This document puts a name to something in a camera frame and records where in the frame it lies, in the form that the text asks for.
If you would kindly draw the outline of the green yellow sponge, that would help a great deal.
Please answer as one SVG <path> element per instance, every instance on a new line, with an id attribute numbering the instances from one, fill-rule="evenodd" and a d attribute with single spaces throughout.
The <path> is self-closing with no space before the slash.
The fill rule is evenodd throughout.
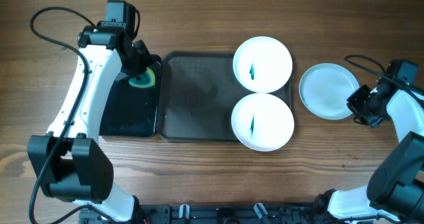
<path id="1" fill-rule="evenodd" d="M 137 75 L 129 80 L 129 84 L 135 88 L 146 89 L 153 87 L 156 77 L 152 69 L 147 68 L 143 74 Z"/>

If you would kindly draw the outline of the white plate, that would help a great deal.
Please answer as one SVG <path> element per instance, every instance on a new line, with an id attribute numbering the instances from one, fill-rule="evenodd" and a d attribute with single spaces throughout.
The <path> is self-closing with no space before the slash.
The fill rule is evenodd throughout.
<path id="1" fill-rule="evenodd" d="M 280 98 L 269 93 L 253 93 L 233 108 L 231 127 L 243 145 L 270 152 L 289 142 L 295 123 L 293 113 Z"/>
<path id="2" fill-rule="evenodd" d="M 358 80 L 346 68 L 333 63 L 310 67 L 299 81 L 299 95 L 305 107 L 327 120 L 352 115 L 347 99 L 359 88 Z"/>
<path id="3" fill-rule="evenodd" d="M 289 50 L 275 38 L 256 36 L 244 41 L 233 57 L 238 82 L 255 93 L 272 93 L 291 77 L 293 60 Z"/>

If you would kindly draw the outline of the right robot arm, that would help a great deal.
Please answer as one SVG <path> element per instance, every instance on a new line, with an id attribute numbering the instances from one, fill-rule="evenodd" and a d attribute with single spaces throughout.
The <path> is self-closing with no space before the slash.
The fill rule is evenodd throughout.
<path id="1" fill-rule="evenodd" d="M 354 122 L 376 128 L 393 122 L 399 144 L 371 176 L 367 186 L 328 190 L 307 211 L 310 223 L 423 222 L 423 90 L 414 86 L 418 65 L 392 60 L 377 87 L 363 85 L 348 99 Z"/>

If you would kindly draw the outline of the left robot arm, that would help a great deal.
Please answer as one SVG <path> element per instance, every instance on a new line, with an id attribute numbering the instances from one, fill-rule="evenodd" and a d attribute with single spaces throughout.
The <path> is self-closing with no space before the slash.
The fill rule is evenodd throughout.
<path id="1" fill-rule="evenodd" d="M 140 13 L 126 1 L 107 2 L 105 18 L 88 22 L 73 51 L 78 64 L 59 114 L 45 135 L 33 135 L 27 154 L 36 174 L 28 217 L 36 221 L 38 193 L 94 212 L 104 223 L 147 223 L 136 196 L 113 181 L 113 165 L 99 147 L 101 120 L 115 82 L 151 88 L 157 56 L 137 39 Z"/>

